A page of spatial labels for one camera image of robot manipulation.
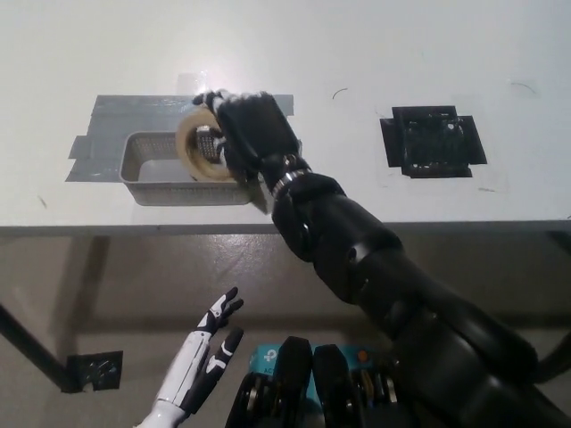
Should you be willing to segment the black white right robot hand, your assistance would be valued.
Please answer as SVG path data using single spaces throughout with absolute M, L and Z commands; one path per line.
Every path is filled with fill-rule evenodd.
M 217 120 L 232 173 L 248 179 L 262 175 L 266 185 L 273 187 L 285 174 L 309 167 L 273 95 L 208 91 L 195 96 L 193 104 L 207 108 Z

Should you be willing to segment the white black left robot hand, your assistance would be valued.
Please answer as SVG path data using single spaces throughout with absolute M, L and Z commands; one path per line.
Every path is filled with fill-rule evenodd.
M 210 353 L 211 339 L 244 305 L 237 294 L 235 287 L 222 294 L 186 337 L 159 389 L 157 403 L 167 403 L 189 416 L 196 413 L 213 392 L 244 336 L 244 330 L 236 327 L 218 350 Z

